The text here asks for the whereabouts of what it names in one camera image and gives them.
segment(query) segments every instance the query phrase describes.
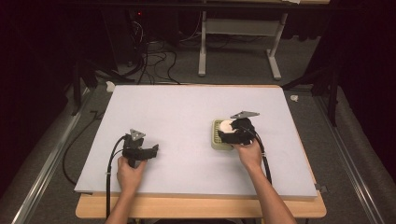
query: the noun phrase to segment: forearm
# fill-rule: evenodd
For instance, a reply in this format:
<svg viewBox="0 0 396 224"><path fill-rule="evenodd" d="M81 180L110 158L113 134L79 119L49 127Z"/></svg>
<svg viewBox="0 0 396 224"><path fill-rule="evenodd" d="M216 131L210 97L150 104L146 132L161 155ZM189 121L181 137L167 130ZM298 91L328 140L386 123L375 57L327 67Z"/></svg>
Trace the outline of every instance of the forearm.
<svg viewBox="0 0 396 224"><path fill-rule="evenodd" d="M262 216L266 224L296 223L289 208L264 175L261 167L247 168L253 186L262 207Z"/></svg>
<svg viewBox="0 0 396 224"><path fill-rule="evenodd" d="M128 222L128 216L131 211L134 193L121 193L119 199L111 210L106 224L125 224Z"/></svg>

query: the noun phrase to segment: wrist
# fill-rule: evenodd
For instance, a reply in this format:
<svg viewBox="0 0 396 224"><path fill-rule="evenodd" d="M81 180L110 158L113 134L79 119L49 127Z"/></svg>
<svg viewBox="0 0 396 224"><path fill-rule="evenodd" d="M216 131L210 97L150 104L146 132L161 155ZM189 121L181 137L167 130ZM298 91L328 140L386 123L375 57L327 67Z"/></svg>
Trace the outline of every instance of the wrist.
<svg viewBox="0 0 396 224"><path fill-rule="evenodd" d="M132 200L135 196L136 190L122 190L120 194L120 198L124 198L126 200Z"/></svg>
<svg viewBox="0 0 396 224"><path fill-rule="evenodd" d="M250 176L264 174L264 171L260 165L248 165L246 168Z"/></svg>

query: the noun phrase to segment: white board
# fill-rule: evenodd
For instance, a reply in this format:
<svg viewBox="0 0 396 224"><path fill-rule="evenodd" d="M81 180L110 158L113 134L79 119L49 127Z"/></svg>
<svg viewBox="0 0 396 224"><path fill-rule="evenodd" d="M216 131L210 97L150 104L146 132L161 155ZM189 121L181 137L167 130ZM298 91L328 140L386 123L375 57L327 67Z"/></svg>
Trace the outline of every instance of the white board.
<svg viewBox="0 0 396 224"><path fill-rule="evenodd" d="M143 147L160 145L157 158L148 161L139 193L256 195L237 151L211 147L212 121L241 111L260 113L250 120L262 138L279 195L316 197L303 146L279 87L117 86L75 191L106 191L110 153L120 137L135 129L146 134ZM120 192L117 157L112 163L113 192Z"/></svg>

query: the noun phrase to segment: black cable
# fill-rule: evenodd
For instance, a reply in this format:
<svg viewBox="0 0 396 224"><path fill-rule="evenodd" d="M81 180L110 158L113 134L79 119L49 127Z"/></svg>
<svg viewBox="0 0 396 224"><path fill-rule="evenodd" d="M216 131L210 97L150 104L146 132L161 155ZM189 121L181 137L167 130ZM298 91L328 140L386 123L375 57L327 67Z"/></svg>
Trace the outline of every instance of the black cable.
<svg viewBox="0 0 396 224"><path fill-rule="evenodd" d="M155 77L154 75L150 74L147 70L145 72L146 75L148 75L148 81L150 85L155 85Z"/></svg>
<svg viewBox="0 0 396 224"><path fill-rule="evenodd" d="M69 146L66 148L65 152L64 152L64 156L62 158L62 169L64 171L64 177L66 177L66 179L73 185L76 185L77 182L74 181L66 172L66 156L67 156L67 152L69 151L69 149L71 148L71 146L73 146L73 144L77 141L77 139L96 121L99 119L102 119L101 116L103 114L105 114L105 112L102 112L100 114L98 114L98 111L91 111L91 113L95 113L95 115L93 116L93 119L91 120L90 123L88 123L82 130L81 132L79 132L79 134L71 141L71 143L69 144Z"/></svg>
<svg viewBox="0 0 396 224"><path fill-rule="evenodd" d="M177 85L180 85L180 82L178 82L177 80L173 79L173 78L171 77L171 74L170 74L171 69L172 69L172 68L175 66L175 64L176 64L177 54L176 54L174 51L169 51L169 52L173 53L173 54L175 55L175 58L174 58L174 61L173 61L172 65L168 68L168 71L166 72L166 74L168 75L169 79L171 79L172 81L176 82Z"/></svg>
<svg viewBox="0 0 396 224"><path fill-rule="evenodd" d="M127 77L124 77L112 70L108 70L106 68L104 68L103 66L101 66L100 64L95 63L94 61L91 60L85 60L85 63L89 64L91 67L96 68L97 70L103 71L104 73L106 73L107 75L110 75L111 77L114 77L115 79L119 80L119 81L123 81L123 82L134 82L134 79L129 79Z"/></svg>
<svg viewBox="0 0 396 224"><path fill-rule="evenodd" d="M195 47L201 45L201 39L196 39L198 36L195 38L191 38L189 40L184 40L183 42L180 42L180 45L186 46L186 47Z"/></svg>
<svg viewBox="0 0 396 224"><path fill-rule="evenodd" d="M222 45L220 45L220 46L215 46L215 47L214 46L210 46L209 37L212 37L212 39L214 39L216 37L219 37L219 41L222 41L222 40L225 39L225 42ZM231 40L230 38L224 37L224 35L210 35L209 37L208 37L208 40L206 41L206 47L208 49L222 49L222 48L226 47L230 43L230 40Z"/></svg>
<svg viewBox="0 0 396 224"><path fill-rule="evenodd" d="M166 54L164 53L164 52L160 52L160 53L162 53L163 54L163 57L162 56L160 56L160 55L156 55L155 53L154 54L150 54L149 55L149 57L156 57L156 58L160 58L157 62L155 62L155 63L152 63L152 64L148 64L148 66L149 67L151 67L151 66L156 66L158 63L161 63L161 62L163 62L163 61L165 61L165 59L166 59Z"/></svg>
<svg viewBox="0 0 396 224"><path fill-rule="evenodd" d="M264 146L262 145L262 140L260 140L260 137L255 136L256 140L259 142L260 144L260 149L262 150L262 161L264 163L264 167L265 167L265 174L267 176L268 181L270 182L270 184L272 184L272 177L271 177L271 172L270 172L270 166L268 164L268 160L267 157L265 156L265 151L264 151Z"/></svg>
<svg viewBox="0 0 396 224"><path fill-rule="evenodd" d="M111 162L113 162L114 157L116 156L117 153L114 153L116 151L117 146L119 145L120 141L125 140L126 136L128 134L125 134L123 137L121 137L116 145L113 147L113 150L111 151L111 156L110 159L108 160L108 166L107 166L107 173L106 173L106 218L110 216L110 177L111 177Z"/></svg>
<svg viewBox="0 0 396 224"><path fill-rule="evenodd" d="M136 74L137 71L139 71L140 69L142 69L142 67L144 65L144 63L143 63L144 60L143 60L143 57L141 56L141 53L140 52L137 52L137 53L140 55L140 57L139 57L139 59L137 61L136 67L134 69L132 69L131 71L129 71L129 72L125 73L125 74L122 74L121 75L122 77L131 76L133 74Z"/></svg>
<svg viewBox="0 0 396 224"><path fill-rule="evenodd" d="M142 77L143 77L143 75L145 74L145 71L146 71L146 69L147 69L147 67L148 67L148 60L149 60L148 47L146 47L146 56L145 56L145 59L143 59L143 61L144 61L144 66L143 66L142 73L140 74L139 80L138 80L137 83L136 83L137 85L139 85L140 82L142 81Z"/></svg>
<svg viewBox="0 0 396 224"><path fill-rule="evenodd" d="M169 79L167 77L161 77L160 75L157 74L157 65L161 62L164 62L167 58L167 54L166 51L160 51L160 52L156 52L156 53L163 53L164 57L162 60L159 60L158 62L156 62L153 66L154 66L154 75L160 79L164 79L164 80L168 80L168 81L173 81L172 79Z"/></svg>
<svg viewBox="0 0 396 224"><path fill-rule="evenodd" d="M243 39L238 39L236 37L238 37L239 35L229 35L227 36L227 38L229 38L230 40L234 41L234 42L242 42L242 43L252 43L255 42L257 40L263 39L264 35L255 35L252 39L250 40L243 40Z"/></svg>

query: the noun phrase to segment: hand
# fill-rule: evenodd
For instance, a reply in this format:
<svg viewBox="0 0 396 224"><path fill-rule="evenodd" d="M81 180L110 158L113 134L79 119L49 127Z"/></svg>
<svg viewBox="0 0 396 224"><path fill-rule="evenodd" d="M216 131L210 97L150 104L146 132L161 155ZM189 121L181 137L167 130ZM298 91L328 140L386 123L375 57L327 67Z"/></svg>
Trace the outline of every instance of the hand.
<svg viewBox="0 0 396 224"><path fill-rule="evenodd" d="M235 144L233 147L238 150L239 159L249 172L262 168L262 151L256 139L253 139L250 145L243 146Z"/></svg>
<svg viewBox="0 0 396 224"><path fill-rule="evenodd" d="M128 159L121 156L118 160L119 171L117 179L119 180L121 192L135 194L142 180L143 171L147 161L141 161L136 168L132 168L128 164Z"/></svg>

